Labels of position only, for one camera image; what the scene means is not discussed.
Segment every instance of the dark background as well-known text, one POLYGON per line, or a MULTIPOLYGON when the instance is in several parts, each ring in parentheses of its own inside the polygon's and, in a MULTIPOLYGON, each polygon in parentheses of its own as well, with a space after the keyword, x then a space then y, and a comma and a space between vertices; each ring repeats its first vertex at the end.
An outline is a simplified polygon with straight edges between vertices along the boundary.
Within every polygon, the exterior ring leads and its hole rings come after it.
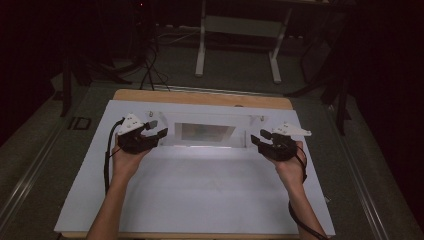
MULTIPOLYGON (((159 22, 198 25, 199 1, 156 2, 163 10, 156 13, 159 22)), ((339 39, 352 71, 349 93, 423 229, 424 3, 358 0, 357 5, 339 39)), ((0 11, 3 144, 54 93, 50 79, 62 71, 64 40, 99 59, 109 53, 98 40, 104 32, 94 1, 3 0, 0 11)))

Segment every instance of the cable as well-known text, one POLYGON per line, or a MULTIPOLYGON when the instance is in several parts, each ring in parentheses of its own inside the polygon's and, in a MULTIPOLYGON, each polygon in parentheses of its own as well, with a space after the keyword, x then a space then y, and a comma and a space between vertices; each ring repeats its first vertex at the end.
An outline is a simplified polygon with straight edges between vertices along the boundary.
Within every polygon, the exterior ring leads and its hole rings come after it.
POLYGON ((328 240, 327 237, 324 237, 323 235, 319 234, 318 232, 316 232, 315 230, 313 230, 312 228, 306 226, 306 224, 304 224, 302 221, 299 220, 299 218, 296 216, 296 213, 294 212, 290 201, 289 201, 289 213, 290 216, 293 218, 293 220, 303 229, 305 229, 308 233, 312 234, 314 237, 316 237, 319 240, 328 240))
POLYGON ((172 41, 170 41, 170 42, 167 42, 167 43, 159 43, 160 45, 170 45, 170 44, 172 44, 172 43, 175 43, 175 42, 178 42, 178 41, 180 41, 180 40, 183 40, 184 38, 188 38, 188 37, 190 37, 190 36, 192 36, 192 35, 195 35, 195 34, 197 34, 197 33, 199 33, 200 31, 195 31, 195 32, 192 32, 192 33, 189 33, 189 34, 187 34, 187 35, 185 35, 185 36, 182 36, 182 37, 180 37, 180 38, 177 38, 177 39, 175 39, 175 40, 172 40, 172 41))
POLYGON ((147 63, 148 60, 146 59, 145 63, 146 63, 146 66, 147 66, 147 72, 144 74, 144 77, 141 80, 141 84, 140 84, 140 88, 139 89, 140 90, 143 90, 144 81, 146 80, 146 77, 148 75, 149 76, 149 80, 150 80, 150 84, 152 85, 152 90, 154 91, 155 90, 155 87, 153 86, 152 76, 151 76, 150 70, 153 67, 153 64, 156 62, 156 51, 152 47, 150 47, 150 46, 148 46, 148 48, 150 48, 151 50, 153 50, 153 54, 154 54, 153 55, 153 61, 152 61, 152 63, 149 66, 149 64, 147 63))
POLYGON ((154 61, 153 61, 153 62, 151 62, 151 66, 152 66, 152 68, 153 68, 153 71, 155 71, 156 75, 158 76, 158 78, 161 80, 161 82, 162 82, 162 83, 167 82, 167 81, 169 80, 169 77, 168 77, 166 74, 159 72, 159 71, 156 69, 156 67, 154 66, 154 62, 156 61, 156 56, 157 56, 157 52, 156 52, 156 50, 155 50, 155 49, 153 49, 152 47, 149 47, 149 49, 150 49, 150 50, 152 50, 152 51, 153 51, 153 53, 155 54, 155 59, 154 59, 154 61), (166 80, 165 80, 165 81, 163 81, 163 79, 159 76, 159 74, 162 74, 164 77, 166 77, 166 80))
MULTIPOLYGON (((300 148, 299 146, 297 148, 302 151, 303 155, 305 156, 305 160, 306 160, 305 163, 303 163, 303 161, 300 159, 300 157, 297 154, 295 155, 295 157, 299 161, 300 165, 302 165, 303 182, 305 182, 306 177, 307 177, 306 166, 308 164, 308 159, 306 158, 306 154, 303 151, 303 149, 300 148)), ((299 225, 301 228, 305 229, 308 233, 312 234, 314 237, 316 237, 319 240, 328 240, 327 237, 319 234, 318 232, 316 232, 315 230, 313 230, 312 228, 310 228, 306 224, 304 224, 302 221, 300 221, 300 219, 296 216, 296 213, 294 212, 294 209, 291 206, 290 201, 289 201, 289 213, 290 213, 290 216, 293 218, 293 220, 297 223, 297 225, 299 225)))
POLYGON ((115 151, 112 155, 110 154, 110 147, 111 147, 111 143, 112 143, 112 137, 113 137, 113 133, 115 132, 115 128, 119 125, 121 125, 124 122, 125 118, 122 118, 121 120, 117 121, 115 123, 115 125, 113 125, 112 129, 110 130, 109 133, 109 141, 107 144, 107 149, 105 152, 105 165, 103 166, 103 176, 104 176, 104 182, 105 182, 105 193, 107 193, 107 191, 109 190, 109 159, 115 154, 117 153, 121 148, 119 148, 117 151, 115 151))
POLYGON ((170 91, 171 91, 171 89, 170 89, 170 88, 169 88, 169 86, 166 84, 166 82, 168 82, 168 80, 169 80, 169 77, 168 77, 166 74, 159 72, 159 71, 156 69, 156 67, 153 65, 153 63, 152 63, 152 68, 153 68, 153 71, 156 73, 156 76, 158 76, 158 78, 159 78, 160 82, 161 82, 163 85, 165 85, 165 87, 166 87, 166 88, 168 89, 168 91, 170 92, 170 91), (164 81, 164 80, 162 79, 162 77, 161 77, 159 74, 164 75, 164 76, 166 77, 166 80, 164 81))
POLYGON ((181 27, 176 28, 176 30, 175 30, 175 28, 172 28, 172 29, 174 30, 173 32, 171 32, 171 33, 162 33, 162 34, 158 35, 157 38, 161 38, 161 37, 164 37, 164 36, 181 36, 181 35, 186 35, 187 34, 187 33, 182 32, 182 28, 181 27))

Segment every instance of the handheld controller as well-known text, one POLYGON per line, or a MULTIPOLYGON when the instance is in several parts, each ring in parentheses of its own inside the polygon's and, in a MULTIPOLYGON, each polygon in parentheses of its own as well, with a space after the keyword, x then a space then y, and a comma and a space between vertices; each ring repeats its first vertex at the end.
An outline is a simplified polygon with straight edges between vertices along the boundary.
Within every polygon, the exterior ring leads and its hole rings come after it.
POLYGON ((263 138, 271 140, 272 144, 264 143, 258 137, 250 135, 252 143, 258 146, 258 152, 260 154, 276 161, 287 161, 296 156, 296 142, 290 136, 312 135, 310 131, 303 130, 287 122, 272 129, 272 133, 261 129, 260 134, 263 138))
POLYGON ((159 140, 168 134, 168 128, 160 130, 156 135, 143 136, 144 130, 157 127, 158 121, 143 123, 129 113, 118 131, 118 146, 127 153, 137 154, 158 146, 159 140))

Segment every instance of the table leg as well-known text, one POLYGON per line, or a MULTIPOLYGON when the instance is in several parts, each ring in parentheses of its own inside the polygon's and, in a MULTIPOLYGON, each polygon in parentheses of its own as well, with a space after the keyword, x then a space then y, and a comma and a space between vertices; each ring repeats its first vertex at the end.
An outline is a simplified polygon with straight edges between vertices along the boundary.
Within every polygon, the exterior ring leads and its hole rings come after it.
POLYGON ((203 66, 205 64, 205 17, 206 17, 206 0, 202 1, 202 17, 200 20, 200 46, 197 54, 196 77, 203 76, 203 66))
POLYGON ((280 76, 280 71, 278 69, 277 56, 278 56, 278 52, 280 51, 281 43, 283 42, 283 39, 284 39, 284 34, 286 32, 286 28, 290 19, 291 12, 292 12, 292 9, 289 8, 287 10, 284 23, 281 24, 280 32, 277 37, 277 44, 275 45, 274 50, 269 53, 269 61, 271 64, 272 77, 274 79, 274 83, 276 84, 281 83, 281 76, 280 76))

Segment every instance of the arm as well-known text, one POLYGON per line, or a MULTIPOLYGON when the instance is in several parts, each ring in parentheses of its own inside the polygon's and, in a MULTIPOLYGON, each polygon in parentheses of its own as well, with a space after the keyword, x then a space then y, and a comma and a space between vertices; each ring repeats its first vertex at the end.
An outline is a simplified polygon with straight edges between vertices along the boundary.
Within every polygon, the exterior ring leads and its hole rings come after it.
MULTIPOLYGON (((298 148, 303 149, 302 142, 296 142, 296 144, 298 148)), ((297 155, 306 164, 306 156, 300 149, 297 150, 297 155)), ((314 231, 323 236, 326 236, 321 224, 315 215, 314 210, 311 207, 311 204, 309 203, 305 189, 303 188, 303 172, 301 164, 294 157, 288 161, 281 162, 275 161, 273 159, 268 160, 270 160, 275 165, 278 176, 287 189, 291 206, 293 207, 293 210, 298 219, 306 226, 312 228, 314 231)), ((303 228, 298 226, 298 229, 300 239, 317 239, 303 228)))
POLYGON ((117 239, 122 206, 125 193, 131 177, 137 172, 143 157, 149 152, 145 151, 136 155, 120 150, 115 137, 113 155, 113 175, 109 191, 103 201, 100 210, 87 234, 88 240, 117 239))

